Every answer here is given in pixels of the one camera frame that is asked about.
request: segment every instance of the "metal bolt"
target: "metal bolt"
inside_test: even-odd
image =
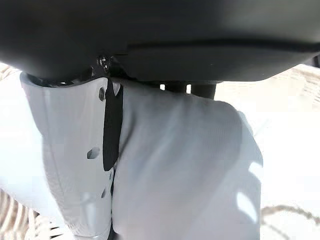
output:
[[[105,89],[103,87],[99,89],[99,99],[101,101],[105,100]]]
[[[104,69],[104,71],[107,72],[110,68],[111,60],[110,58],[101,55],[98,57],[98,63]]]

